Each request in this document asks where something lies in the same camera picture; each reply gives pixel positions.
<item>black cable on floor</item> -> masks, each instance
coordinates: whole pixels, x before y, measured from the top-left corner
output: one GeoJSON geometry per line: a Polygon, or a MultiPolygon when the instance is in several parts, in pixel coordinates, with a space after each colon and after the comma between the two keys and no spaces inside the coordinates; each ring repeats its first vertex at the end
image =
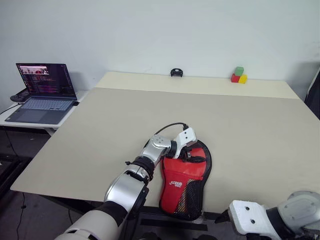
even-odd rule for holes
{"type": "Polygon", "coordinates": [[[8,140],[9,140],[9,143],[10,143],[10,146],[11,146],[12,151],[14,152],[15,156],[20,160],[20,158],[19,158],[18,154],[16,153],[16,151],[15,151],[15,149],[14,149],[14,146],[13,146],[11,140],[10,140],[10,137],[9,137],[9,134],[8,134],[6,128],[5,128],[4,126],[2,126],[2,128],[3,128],[4,132],[5,132],[6,137],[7,137],[8,140]]]}
{"type": "Polygon", "coordinates": [[[74,224],[74,222],[72,221],[71,215],[70,215],[70,208],[68,209],[68,215],[69,215],[69,220],[71,224],[74,224]]]}
{"type": "Polygon", "coordinates": [[[18,224],[18,226],[16,227],[16,239],[17,240],[19,240],[19,227],[20,227],[20,225],[21,225],[21,221],[22,221],[22,215],[24,214],[24,209],[27,207],[26,205],[25,205],[25,200],[26,200],[26,198],[25,198],[25,193],[23,192],[22,193],[22,196],[23,196],[23,202],[22,202],[22,206],[21,206],[21,215],[20,215],[20,220],[19,220],[19,224],[18,224]]]}

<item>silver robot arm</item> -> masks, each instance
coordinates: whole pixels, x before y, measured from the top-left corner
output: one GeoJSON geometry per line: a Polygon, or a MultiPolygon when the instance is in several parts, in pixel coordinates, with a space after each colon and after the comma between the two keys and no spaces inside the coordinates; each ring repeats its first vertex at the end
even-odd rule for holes
{"type": "Polygon", "coordinates": [[[109,186],[103,204],[79,218],[56,240],[117,240],[124,222],[144,205],[149,192],[147,185],[163,156],[177,159],[183,147],[197,142],[194,130],[189,127],[174,140],[154,135],[140,156],[109,186]]]}
{"type": "Polygon", "coordinates": [[[247,239],[292,239],[305,236],[320,239],[320,194],[297,191],[273,208],[256,202],[234,200],[215,222],[231,221],[247,239]]]}

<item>red pouch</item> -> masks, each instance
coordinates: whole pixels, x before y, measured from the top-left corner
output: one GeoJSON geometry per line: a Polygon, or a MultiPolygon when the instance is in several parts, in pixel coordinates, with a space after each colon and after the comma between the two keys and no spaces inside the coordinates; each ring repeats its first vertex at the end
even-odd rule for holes
{"type": "Polygon", "coordinates": [[[178,159],[162,161],[164,188],[159,207],[171,217],[195,220],[202,214],[203,192],[212,159],[205,144],[198,140],[178,159]]]}

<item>yellow cube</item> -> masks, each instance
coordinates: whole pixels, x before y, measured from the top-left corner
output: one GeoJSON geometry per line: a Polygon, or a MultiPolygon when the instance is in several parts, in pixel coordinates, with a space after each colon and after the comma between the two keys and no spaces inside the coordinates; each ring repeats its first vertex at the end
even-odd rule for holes
{"type": "Polygon", "coordinates": [[[248,79],[248,76],[245,75],[245,74],[243,74],[243,75],[239,78],[238,83],[240,83],[240,84],[245,84],[246,81],[247,81],[247,79],[248,79]]]}

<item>laptop keyboard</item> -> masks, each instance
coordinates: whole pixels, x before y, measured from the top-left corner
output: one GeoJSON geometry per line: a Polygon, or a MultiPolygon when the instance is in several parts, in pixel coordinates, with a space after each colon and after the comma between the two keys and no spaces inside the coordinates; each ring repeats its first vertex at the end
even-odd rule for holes
{"type": "Polygon", "coordinates": [[[52,111],[65,111],[72,101],[65,100],[46,100],[46,99],[30,99],[23,106],[22,109],[35,109],[35,110],[52,110],[52,111]]]}

